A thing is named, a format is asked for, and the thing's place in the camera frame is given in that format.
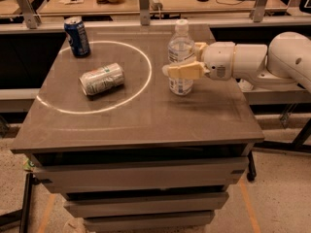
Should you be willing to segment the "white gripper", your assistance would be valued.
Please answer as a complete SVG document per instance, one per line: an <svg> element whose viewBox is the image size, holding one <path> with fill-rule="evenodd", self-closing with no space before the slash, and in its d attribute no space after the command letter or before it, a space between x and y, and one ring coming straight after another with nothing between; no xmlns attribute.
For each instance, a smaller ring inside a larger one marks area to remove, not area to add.
<svg viewBox="0 0 311 233"><path fill-rule="evenodd" d="M162 67L163 74L171 79L197 80L207 76L212 80L226 81L232 76L232 61L235 44L233 42L216 42L207 45L204 42L194 43L197 60L189 64L177 63Z"/></svg>

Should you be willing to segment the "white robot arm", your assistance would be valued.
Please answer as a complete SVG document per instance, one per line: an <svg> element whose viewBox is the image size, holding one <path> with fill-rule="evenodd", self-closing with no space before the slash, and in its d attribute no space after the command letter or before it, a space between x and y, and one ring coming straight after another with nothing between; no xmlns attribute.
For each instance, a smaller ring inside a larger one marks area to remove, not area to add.
<svg viewBox="0 0 311 233"><path fill-rule="evenodd" d="M171 79L235 78L270 90L286 91L300 84L311 91L311 39L284 32L269 45L200 43L197 57L165 65L162 72Z"/></svg>

